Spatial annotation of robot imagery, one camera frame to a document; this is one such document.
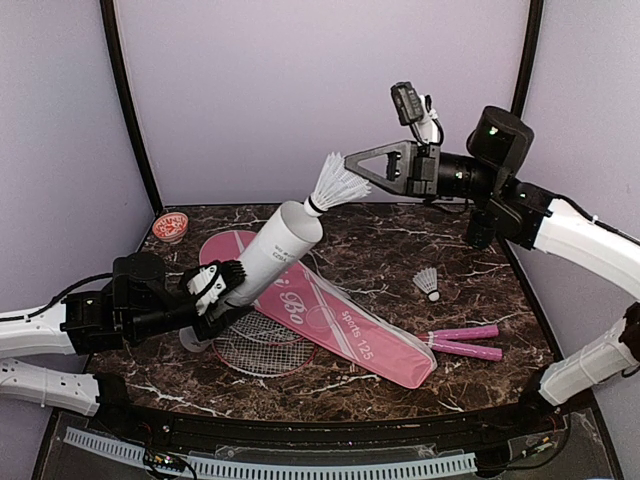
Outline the clear plastic tube lid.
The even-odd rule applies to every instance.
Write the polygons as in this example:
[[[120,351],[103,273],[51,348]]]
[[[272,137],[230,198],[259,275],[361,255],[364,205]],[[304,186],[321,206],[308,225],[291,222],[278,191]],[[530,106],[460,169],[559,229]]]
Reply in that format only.
[[[182,346],[193,353],[204,352],[212,344],[211,339],[199,340],[192,327],[186,327],[179,331],[179,339]]]

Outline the white plastic shuttlecock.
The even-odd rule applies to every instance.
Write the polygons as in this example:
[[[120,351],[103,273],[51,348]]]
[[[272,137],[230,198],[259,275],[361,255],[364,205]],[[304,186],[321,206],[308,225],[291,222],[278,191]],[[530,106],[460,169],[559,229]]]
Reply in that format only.
[[[427,295],[427,298],[431,302],[436,302],[440,299],[438,272],[435,267],[427,267],[417,272],[413,276],[413,283],[419,290]]]
[[[366,197],[371,192],[368,180],[348,171],[340,153],[330,153],[322,166],[314,190],[303,203],[304,211],[319,217],[328,210]]]

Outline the white cardboard shuttlecock tube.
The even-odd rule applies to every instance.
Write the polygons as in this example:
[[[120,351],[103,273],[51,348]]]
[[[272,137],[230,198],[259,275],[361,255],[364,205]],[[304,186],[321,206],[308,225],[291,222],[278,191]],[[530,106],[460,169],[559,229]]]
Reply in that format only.
[[[322,236],[319,216],[308,211],[307,203],[296,201],[281,204],[249,243],[235,234],[238,260],[246,277],[224,298],[224,305],[231,308],[250,305]]]

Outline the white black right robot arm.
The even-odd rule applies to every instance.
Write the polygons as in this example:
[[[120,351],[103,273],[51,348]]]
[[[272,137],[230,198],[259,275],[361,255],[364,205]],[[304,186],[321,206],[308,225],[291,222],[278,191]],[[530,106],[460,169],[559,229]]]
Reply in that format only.
[[[432,201],[469,199],[480,217],[469,226],[529,250],[577,264],[639,296],[639,242],[589,215],[570,198],[517,179],[534,132],[513,113],[483,109],[467,140],[466,155],[435,144],[400,141],[346,157],[347,170],[395,195]],[[510,424],[534,432],[549,411],[576,394],[639,368],[639,305],[578,352],[533,374]]]

